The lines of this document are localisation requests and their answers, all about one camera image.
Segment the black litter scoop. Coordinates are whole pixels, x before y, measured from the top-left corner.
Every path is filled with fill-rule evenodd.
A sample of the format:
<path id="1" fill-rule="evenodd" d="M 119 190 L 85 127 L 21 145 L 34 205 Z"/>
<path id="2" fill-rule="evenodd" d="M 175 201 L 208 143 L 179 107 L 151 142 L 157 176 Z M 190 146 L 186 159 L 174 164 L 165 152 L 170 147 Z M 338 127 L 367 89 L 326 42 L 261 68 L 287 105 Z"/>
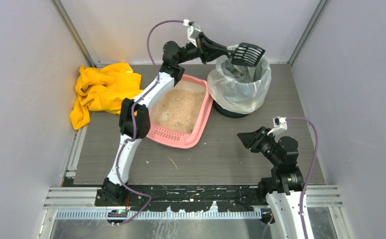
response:
<path id="1" fill-rule="evenodd" d="M 234 50 L 229 51 L 228 58 L 233 65 L 255 67 L 264 54 L 263 48 L 242 42 Z"/>

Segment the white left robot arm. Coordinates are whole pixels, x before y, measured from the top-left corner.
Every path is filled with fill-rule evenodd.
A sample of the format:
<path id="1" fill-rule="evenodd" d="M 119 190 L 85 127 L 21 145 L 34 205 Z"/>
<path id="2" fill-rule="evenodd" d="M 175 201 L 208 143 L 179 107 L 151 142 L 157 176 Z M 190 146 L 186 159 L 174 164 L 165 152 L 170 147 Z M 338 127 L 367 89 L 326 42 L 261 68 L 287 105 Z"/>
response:
<path id="1" fill-rule="evenodd" d="M 133 99 L 125 98 L 119 117 L 120 144 L 112 168 L 97 189 L 95 206 L 123 206 L 127 201 L 129 171 L 136 150 L 151 129 L 149 110 L 163 95 L 174 88 L 184 74 L 181 63 L 199 58 L 206 64 L 221 56 L 234 56 L 234 47 L 227 47 L 200 33 L 194 43 L 181 47 L 174 41 L 163 46 L 162 65 L 155 79 Z"/>

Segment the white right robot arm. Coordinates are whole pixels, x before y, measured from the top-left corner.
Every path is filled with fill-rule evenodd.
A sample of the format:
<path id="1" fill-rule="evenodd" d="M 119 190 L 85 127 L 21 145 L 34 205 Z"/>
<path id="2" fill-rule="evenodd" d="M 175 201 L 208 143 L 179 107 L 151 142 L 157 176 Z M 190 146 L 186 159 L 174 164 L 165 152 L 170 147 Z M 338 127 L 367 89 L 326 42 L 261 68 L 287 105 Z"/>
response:
<path id="1" fill-rule="evenodd" d="M 246 149 L 262 153 L 273 165 L 271 176 L 261 178 L 258 183 L 257 195 L 270 206 L 273 215 L 270 225 L 276 231 L 275 237 L 314 238 L 304 193 L 305 180 L 297 166 L 297 140 L 289 136 L 276 140 L 266 127 L 237 136 Z"/>

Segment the beige cat litter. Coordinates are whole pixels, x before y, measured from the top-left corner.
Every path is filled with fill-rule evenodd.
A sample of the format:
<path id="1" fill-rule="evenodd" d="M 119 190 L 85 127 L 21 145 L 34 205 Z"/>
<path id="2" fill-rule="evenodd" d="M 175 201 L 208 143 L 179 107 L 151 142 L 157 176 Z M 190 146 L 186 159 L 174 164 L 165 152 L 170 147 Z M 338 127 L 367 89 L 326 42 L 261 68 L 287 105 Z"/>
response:
<path id="1" fill-rule="evenodd" d="M 166 129 L 191 133 L 201 110 L 205 94 L 188 90 L 168 91 L 154 105 L 152 122 Z"/>

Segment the pink litter box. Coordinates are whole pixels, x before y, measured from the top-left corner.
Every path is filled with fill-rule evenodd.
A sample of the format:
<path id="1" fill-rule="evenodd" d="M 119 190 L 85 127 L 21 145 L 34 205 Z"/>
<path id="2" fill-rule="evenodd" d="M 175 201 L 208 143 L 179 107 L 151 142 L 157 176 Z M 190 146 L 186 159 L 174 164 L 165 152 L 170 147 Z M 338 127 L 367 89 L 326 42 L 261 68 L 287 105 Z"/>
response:
<path id="1" fill-rule="evenodd" d="M 153 106 L 150 110 L 151 129 L 147 138 L 169 147 L 181 149 L 192 148 L 198 143 L 202 136 L 212 108 L 213 99 L 208 92 L 207 82 L 190 75 L 183 75 L 182 79 L 171 90 L 188 90 L 205 94 L 195 127 L 191 133 L 181 133 L 158 126 L 152 122 Z"/>

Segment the black trash bin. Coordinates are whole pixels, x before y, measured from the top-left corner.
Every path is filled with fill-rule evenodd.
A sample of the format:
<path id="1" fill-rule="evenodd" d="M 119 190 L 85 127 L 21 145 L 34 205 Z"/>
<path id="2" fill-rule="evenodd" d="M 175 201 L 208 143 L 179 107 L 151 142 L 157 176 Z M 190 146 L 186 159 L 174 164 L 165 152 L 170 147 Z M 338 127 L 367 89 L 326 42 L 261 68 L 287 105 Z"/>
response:
<path id="1" fill-rule="evenodd" d="M 216 110 L 216 112 L 218 112 L 220 115 L 231 119 L 241 119 L 252 114 L 252 113 L 240 114 L 240 113 L 231 112 L 229 110 L 222 108 L 216 101 L 213 101 L 212 106 Z"/>

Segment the white plastic bin liner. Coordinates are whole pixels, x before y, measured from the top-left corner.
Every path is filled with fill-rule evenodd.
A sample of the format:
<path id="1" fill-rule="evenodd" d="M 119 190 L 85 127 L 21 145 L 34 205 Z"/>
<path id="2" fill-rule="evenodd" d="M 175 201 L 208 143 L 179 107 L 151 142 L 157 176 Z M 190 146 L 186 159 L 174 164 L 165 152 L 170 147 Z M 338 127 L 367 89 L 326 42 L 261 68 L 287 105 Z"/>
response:
<path id="1" fill-rule="evenodd" d="M 240 114 L 253 113 L 263 105 L 270 83 L 271 68 L 265 56 L 255 67 L 233 65 L 227 56 L 221 56 L 207 77 L 213 101 Z"/>

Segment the yellow cloth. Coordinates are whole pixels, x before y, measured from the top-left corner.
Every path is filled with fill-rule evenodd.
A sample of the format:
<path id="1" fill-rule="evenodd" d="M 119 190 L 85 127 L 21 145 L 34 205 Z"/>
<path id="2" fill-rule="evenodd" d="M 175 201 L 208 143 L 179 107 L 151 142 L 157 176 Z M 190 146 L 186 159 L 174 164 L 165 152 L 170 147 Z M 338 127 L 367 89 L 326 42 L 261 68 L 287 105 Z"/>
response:
<path id="1" fill-rule="evenodd" d="M 121 113 L 122 101 L 142 92 L 142 76 L 128 63 L 115 63 L 101 69 L 81 66 L 75 85 L 77 98 L 69 114 L 74 130 L 91 121 L 91 112 Z"/>

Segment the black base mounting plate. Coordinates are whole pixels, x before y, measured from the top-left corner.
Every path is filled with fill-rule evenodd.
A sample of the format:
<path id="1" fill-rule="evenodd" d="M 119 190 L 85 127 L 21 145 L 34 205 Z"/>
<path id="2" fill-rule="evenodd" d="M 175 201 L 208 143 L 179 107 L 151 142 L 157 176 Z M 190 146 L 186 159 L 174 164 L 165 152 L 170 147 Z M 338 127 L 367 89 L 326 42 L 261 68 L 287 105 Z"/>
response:
<path id="1" fill-rule="evenodd" d="M 130 185 L 118 196 L 98 188 L 97 207 L 143 208 L 150 212 L 207 212 L 215 204 L 218 212 L 248 212 L 267 206 L 263 184 L 258 185 Z"/>

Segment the aluminium rail frame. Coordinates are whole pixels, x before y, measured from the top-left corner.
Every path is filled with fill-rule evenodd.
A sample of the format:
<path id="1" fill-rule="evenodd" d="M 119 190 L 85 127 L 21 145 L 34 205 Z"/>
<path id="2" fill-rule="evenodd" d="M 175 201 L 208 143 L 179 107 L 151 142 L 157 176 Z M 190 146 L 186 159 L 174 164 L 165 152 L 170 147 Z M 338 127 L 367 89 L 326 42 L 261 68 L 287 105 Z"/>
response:
<path id="1" fill-rule="evenodd" d="M 347 239 L 336 186 L 306 185 L 314 239 Z M 248 212 L 150 212 L 143 208 L 97 207 L 96 187 L 51 188 L 44 203 L 42 239 L 276 239 L 270 206 Z"/>

